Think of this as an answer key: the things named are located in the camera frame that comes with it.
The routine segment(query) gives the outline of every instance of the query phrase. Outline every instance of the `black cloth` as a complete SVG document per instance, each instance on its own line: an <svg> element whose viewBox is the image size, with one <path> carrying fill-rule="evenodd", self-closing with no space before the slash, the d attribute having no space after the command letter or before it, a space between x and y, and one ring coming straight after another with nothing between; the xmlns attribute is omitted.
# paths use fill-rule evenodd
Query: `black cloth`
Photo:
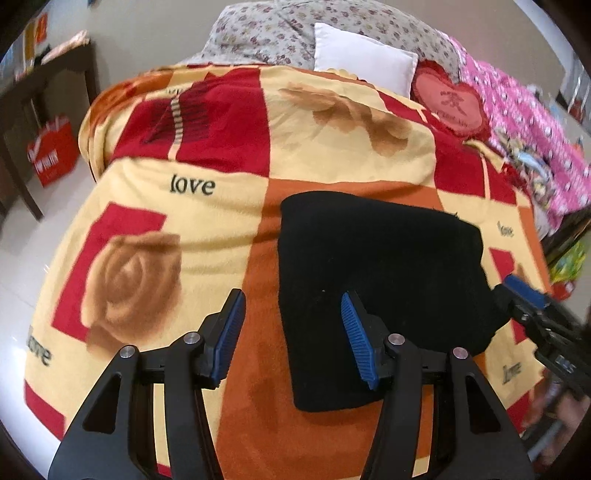
<svg viewBox="0 0 591 480"><path fill-rule="evenodd" d="M508 320L480 266L480 230L453 215L339 192L293 195L281 215L279 307L300 410L383 396L359 377L340 317L347 290L419 348L476 355Z"/></svg>

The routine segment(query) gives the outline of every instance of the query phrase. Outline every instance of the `metal screw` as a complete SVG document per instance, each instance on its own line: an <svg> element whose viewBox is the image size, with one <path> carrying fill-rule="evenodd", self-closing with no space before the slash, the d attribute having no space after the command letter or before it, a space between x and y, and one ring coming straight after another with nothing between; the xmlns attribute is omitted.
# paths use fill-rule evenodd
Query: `metal screw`
<svg viewBox="0 0 591 480"><path fill-rule="evenodd" d="M199 340L201 340L201 335L199 335L197 332L185 333L183 340L185 343L192 345L194 343L197 343Z"/></svg>
<svg viewBox="0 0 591 480"><path fill-rule="evenodd" d="M404 343L404 337L399 333L390 333L388 335L388 342L392 345L402 345Z"/></svg>
<svg viewBox="0 0 591 480"><path fill-rule="evenodd" d="M121 350L119 350L119 356L121 358L129 358L135 353L135 347L133 345L125 345Z"/></svg>
<svg viewBox="0 0 591 480"><path fill-rule="evenodd" d="M465 358L468 358L468 350L461 346L457 346L453 349L453 356L460 360L464 360Z"/></svg>

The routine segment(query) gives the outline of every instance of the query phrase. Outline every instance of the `pink blanket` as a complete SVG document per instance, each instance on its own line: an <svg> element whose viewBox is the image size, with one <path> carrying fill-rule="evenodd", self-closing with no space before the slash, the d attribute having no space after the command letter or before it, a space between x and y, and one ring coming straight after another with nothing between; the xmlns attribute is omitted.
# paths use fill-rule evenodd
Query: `pink blanket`
<svg viewBox="0 0 591 480"><path fill-rule="evenodd" d="M565 137L558 121L527 88L502 70L475 60L454 38L450 41L460 56L460 80L472 85L482 97L491 122L490 145L504 151L495 135L500 129L535 149L550 165L556 193L546 214L550 233L554 233L564 215L591 201L589 165Z"/></svg>

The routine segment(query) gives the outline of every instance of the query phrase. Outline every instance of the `red heart pillow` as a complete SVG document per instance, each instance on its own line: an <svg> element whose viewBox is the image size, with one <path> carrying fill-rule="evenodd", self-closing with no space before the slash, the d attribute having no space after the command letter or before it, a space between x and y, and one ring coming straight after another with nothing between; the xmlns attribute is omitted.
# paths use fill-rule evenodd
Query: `red heart pillow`
<svg viewBox="0 0 591 480"><path fill-rule="evenodd" d="M413 99L437 114L458 138L486 141L491 127L476 90L467 83L454 84L436 62L419 63L412 85Z"/></svg>

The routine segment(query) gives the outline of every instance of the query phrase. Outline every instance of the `white floor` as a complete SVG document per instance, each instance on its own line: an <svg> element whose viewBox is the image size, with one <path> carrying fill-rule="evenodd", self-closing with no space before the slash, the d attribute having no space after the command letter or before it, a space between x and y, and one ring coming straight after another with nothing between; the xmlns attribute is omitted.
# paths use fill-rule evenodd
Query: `white floor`
<svg viewBox="0 0 591 480"><path fill-rule="evenodd" d="M81 158L45 189L34 178L28 187L45 217L37 222L19 199L0 225L0 419L44 476L59 441L24 403L28 328L54 251L94 184Z"/></svg>

